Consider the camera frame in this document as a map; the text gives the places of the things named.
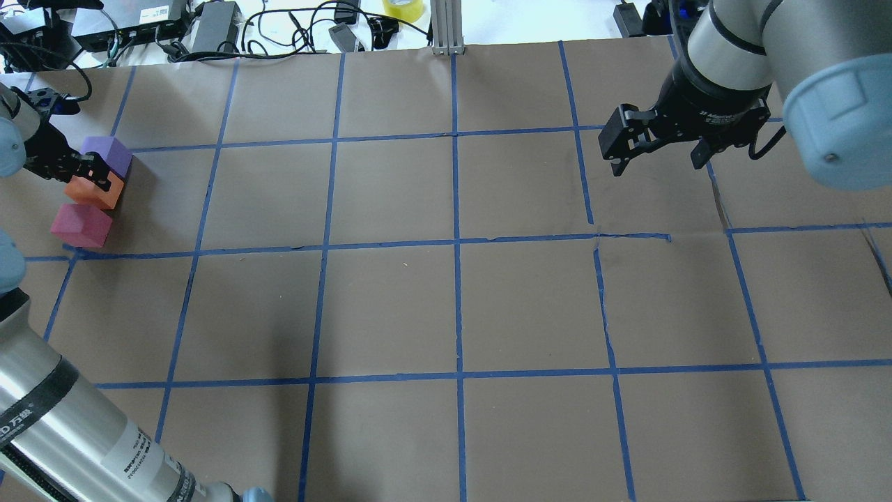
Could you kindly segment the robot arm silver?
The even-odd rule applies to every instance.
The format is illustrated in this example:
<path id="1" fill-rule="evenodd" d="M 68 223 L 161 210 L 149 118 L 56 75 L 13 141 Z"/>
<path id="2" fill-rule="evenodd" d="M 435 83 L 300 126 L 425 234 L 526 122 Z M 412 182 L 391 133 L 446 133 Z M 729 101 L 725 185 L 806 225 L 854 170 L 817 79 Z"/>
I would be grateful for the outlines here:
<path id="1" fill-rule="evenodd" d="M 80 111 L 53 89 L 2 88 L 2 175 L 86 181 L 109 192 L 120 159 L 81 153 L 51 124 Z M 202 483 L 29 324 L 26 261 L 2 235 L 2 470 L 48 501 L 270 501 L 254 487 Z"/>
<path id="2" fill-rule="evenodd" d="M 890 185 L 889 1 L 652 1 L 643 31 L 674 35 L 678 57 L 655 104 L 618 105 L 600 131 L 615 176 L 673 143 L 701 169 L 790 135 L 819 184 Z"/>

